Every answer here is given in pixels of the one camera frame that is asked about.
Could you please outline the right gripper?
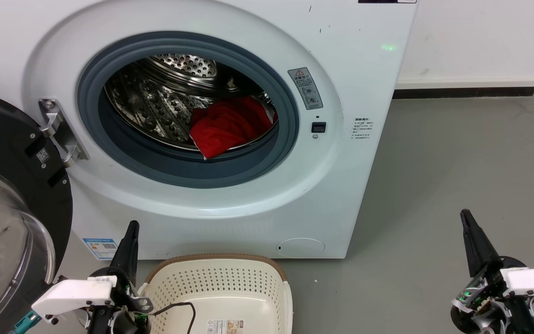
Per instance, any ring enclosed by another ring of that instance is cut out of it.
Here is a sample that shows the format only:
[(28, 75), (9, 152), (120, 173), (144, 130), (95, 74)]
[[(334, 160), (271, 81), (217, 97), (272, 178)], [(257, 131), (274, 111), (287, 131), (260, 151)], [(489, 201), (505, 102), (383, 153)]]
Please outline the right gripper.
[(452, 301), (453, 325), (464, 334), (534, 334), (534, 268), (500, 258), (468, 209), (460, 219), (472, 281)]

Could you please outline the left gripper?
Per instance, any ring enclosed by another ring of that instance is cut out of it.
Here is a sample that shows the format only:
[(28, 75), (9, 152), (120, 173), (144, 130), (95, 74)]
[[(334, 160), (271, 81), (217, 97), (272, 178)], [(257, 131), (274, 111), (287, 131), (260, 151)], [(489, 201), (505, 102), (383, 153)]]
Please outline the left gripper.
[(153, 304), (135, 289), (140, 224), (129, 222), (109, 268), (96, 270), (90, 278), (111, 283), (102, 302), (86, 302), (88, 334), (148, 334)]

